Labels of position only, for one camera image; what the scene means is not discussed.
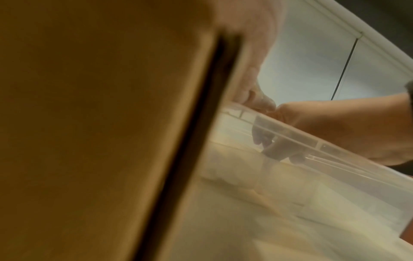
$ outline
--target person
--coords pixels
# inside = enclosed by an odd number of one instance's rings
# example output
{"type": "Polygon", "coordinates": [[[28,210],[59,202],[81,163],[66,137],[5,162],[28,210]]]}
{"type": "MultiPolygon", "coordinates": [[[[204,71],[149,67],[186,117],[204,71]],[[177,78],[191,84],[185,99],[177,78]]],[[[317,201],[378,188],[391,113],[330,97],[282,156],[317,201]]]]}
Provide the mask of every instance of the person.
{"type": "MultiPolygon", "coordinates": [[[[281,0],[212,0],[217,21],[240,31],[250,44],[250,60],[233,101],[304,132],[329,141],[379,164],[392,166],[413,159],[413,117],[408,93],[344,101],[302,101],[281,104],[257,84],[261,64],[285,17],[281,0]]],[[[272,137],[253,131],[256,144],[274,150],[272,137]]]]}

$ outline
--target translucent storage box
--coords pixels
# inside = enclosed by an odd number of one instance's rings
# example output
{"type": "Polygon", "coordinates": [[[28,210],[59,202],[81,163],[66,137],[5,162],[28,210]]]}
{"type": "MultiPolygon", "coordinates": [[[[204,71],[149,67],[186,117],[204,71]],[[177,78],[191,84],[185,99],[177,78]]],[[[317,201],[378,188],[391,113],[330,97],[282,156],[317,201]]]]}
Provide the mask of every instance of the translucent storage box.
{"type": "Polygon", "coordinates": [[[193,186],[170,260],[413,260],[412,178],[240,105],[193,186]]]}

